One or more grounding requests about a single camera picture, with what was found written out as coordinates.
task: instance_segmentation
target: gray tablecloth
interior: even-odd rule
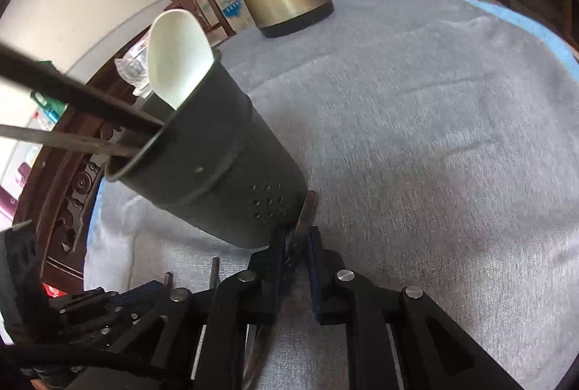
[[[334,0],[309,29],[245,30],[221,50],[321,197],[317,224],[348,267],[422,286],[528,390],[579,351],[579,90],[546,45],[463,0]],[[207,287],[251,251],[101,189],[85,286],[173,271]],[[345,333],[316,325],[303,269],[260,386],[346,389]]]

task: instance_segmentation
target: utensil holder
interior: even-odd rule
[[[297,221],[303,174],[219,58],[179,109],[153,95],[143,110],[164,127],[135,157],[109,158],[108,180],[242,248]],[[143,146],[142,136],[125,132],[122,143]]]

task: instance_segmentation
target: white plastic scoop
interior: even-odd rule
[[[187,99],[213,61],[209,41],[190,12],[171,9],[154,20],[147,48],[149,81],[173,109]]]

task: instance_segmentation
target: chopsticks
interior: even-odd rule
[[[127,129],[154,134],[163,127],[159,119],[4,45],[0,45],[0,77],[39,91],[44,96],[67,102],[79,112],[92,113]]]
[[[0,125],[0,137],[38,143],[53,148],[64,148],[65,150],[81,153],[122,156],[124,158],[132,158],[141,151],[140,148],[118,145],[100,138],[55,131],[47,132],[44,130],[27,129],[25,127],[14,127],[12,125]]]

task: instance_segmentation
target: carved wooden furniture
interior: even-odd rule
[[[115,67],[146,31],[139,33],[109,59],[88,85],[132,104],[134,89],[123,81]],[[68,107],[54,130],[110,139],[110,123]],[[38,244],[44,251],[42,280],[63,292],[83,290],[86,239],[104,157],[43,147],[22,190],[14,222],[31,218],[37,228]]]

